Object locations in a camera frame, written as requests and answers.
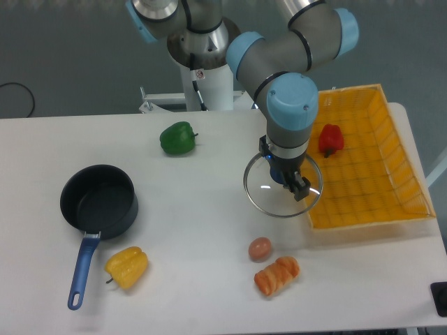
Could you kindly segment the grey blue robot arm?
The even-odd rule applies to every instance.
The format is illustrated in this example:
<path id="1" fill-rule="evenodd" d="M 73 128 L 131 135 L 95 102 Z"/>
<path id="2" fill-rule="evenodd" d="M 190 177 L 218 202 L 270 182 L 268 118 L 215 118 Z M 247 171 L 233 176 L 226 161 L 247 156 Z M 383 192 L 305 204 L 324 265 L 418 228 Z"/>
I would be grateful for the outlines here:
<path id="1" fill-rule="evenodd" d="M 347 9 L 325 1 L 278 1 L 277 7 L 287 30 L 268 41 L 241 32 L 220 1 L 126 2 L 145 41 L 167 40 L 189 110 L 231 108 L 234 82 L 243 86 L 267 122 L 259 151 L 272 179 L 302 200 L 311 185 L 300 168 L 318 113 L 318 89 L 306 72 L 352 50 L 359 28 Z"/>

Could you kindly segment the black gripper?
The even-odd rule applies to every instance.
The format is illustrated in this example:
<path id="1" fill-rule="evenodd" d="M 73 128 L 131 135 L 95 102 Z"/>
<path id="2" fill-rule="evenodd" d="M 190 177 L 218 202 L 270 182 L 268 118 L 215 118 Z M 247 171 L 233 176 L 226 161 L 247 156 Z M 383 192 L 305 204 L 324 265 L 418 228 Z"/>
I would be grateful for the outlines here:
<path id="1" fill-rule="evenodd" d="M 259 151 L 270 166 L 270 176 L 284 189 L 294 193 L 297 202 L 310 193 L 310 181 L 301 175 L 303 163 L 303 144 L 286 148 L 275 144 L 268 136 L 259 139 Z"/>

